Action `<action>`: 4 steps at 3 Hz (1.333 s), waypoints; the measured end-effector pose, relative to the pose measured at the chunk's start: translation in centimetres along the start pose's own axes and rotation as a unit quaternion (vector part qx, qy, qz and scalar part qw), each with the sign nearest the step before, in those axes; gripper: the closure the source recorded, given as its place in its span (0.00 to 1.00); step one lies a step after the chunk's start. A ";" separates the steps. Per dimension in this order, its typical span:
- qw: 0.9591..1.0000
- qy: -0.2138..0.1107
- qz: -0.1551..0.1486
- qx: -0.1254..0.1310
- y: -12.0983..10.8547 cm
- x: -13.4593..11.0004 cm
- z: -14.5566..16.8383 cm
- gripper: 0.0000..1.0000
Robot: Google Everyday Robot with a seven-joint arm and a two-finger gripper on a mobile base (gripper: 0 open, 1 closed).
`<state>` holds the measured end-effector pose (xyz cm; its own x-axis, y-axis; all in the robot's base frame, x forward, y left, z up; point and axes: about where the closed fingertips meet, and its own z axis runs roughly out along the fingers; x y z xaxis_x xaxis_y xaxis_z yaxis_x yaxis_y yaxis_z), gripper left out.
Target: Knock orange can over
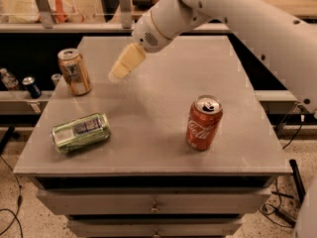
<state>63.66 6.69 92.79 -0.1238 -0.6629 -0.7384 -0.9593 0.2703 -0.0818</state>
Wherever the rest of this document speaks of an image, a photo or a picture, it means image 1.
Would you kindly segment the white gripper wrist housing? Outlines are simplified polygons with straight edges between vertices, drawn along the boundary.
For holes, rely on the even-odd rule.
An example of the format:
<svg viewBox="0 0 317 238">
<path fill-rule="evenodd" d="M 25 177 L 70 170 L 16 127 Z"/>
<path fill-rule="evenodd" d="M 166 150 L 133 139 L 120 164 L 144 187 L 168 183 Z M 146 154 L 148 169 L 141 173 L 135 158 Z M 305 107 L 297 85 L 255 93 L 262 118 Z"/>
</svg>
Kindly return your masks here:
<svg viewBox="0 0 317 238">
<path fill-rule="evenodd" d="M 170 11 L 152 8 L 136 23 L 133 37 L 137 43 L 127 45 L 111 67 L 108 78 L 118 82 L 146 59 L 147 53 L 157 53 L 174 39 L 174 19 Z"/>
</svg>

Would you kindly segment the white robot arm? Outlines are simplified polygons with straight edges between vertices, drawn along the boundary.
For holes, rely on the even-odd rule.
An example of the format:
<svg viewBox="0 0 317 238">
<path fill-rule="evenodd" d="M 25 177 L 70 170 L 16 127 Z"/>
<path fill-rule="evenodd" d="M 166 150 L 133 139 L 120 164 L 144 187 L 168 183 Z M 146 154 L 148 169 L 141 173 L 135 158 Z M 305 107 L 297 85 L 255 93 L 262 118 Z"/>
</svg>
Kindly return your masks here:
<svg viewBox="0 0 317 238">
<path fill-rule="evenodd" d="M 138 20 L 133 42 L 108 78 L 119 81 L 147 53 L 213 19 L 225 24 L 310 113 L 317 111 L 316 29 L 263 0 L 159 0 Z"/>
</svg>

